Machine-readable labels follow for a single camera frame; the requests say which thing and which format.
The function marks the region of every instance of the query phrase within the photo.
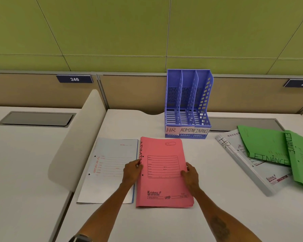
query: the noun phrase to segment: number sign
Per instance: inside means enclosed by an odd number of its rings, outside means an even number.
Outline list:
[[[93,83],[90,75],[57,75],[60,83]]]
[[[289,79],[284,87],[301,87],[303,88],[303,79]]]

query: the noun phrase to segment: pink folder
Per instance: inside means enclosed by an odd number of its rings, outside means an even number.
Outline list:
[[[141,137],[139,159],[144,165],[137,181],[136,207],[192,207],[181,170],[187,171],[181,139]]]

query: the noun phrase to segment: person's left hand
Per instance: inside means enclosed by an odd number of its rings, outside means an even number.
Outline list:
[[[137,181],[139,174],[144,167],[142,164],[139,164],[140,160],[134,160],[125,164],[123,169],[123,178],[122,183],[128,187],[131,187]]]

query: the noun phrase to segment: file organizer compartment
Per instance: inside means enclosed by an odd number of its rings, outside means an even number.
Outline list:
[[[167,70],[165,137],[205,139],[206,112],[213,85],[210,70]]]

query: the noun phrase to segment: hand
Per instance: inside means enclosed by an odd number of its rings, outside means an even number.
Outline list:
[[[195,196],[196,193],[200,190],[199,175],[195,167],[192,166],[190,163],[186,163],[186,166],[187,166],[187,172],[182,170],[181,175],[191,195]]]
[[[135,184],[142,168],[144,167],[142,164],[139,164],[139,162],[139,159],[131,161],[125,164],[125,168],[123,169],[122,184],[129,188]]]

